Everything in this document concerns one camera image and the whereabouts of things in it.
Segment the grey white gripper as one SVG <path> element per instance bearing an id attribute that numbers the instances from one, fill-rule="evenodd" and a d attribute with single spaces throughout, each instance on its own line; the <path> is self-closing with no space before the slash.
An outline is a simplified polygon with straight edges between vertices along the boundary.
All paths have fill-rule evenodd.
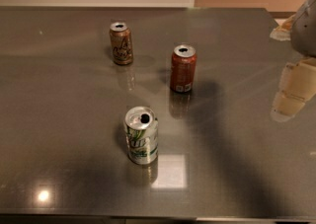
<path id="1" fill-rule="evenodd" d="M 304 57 L 297 63 L 286 63 L 272 105 L 271 117 L 278 122 L 294 118 L 316 95 L 316 0 L 305 0 L 295 15 L 277 19 L 278 26 L 270 38 L 287 41 Z"/>

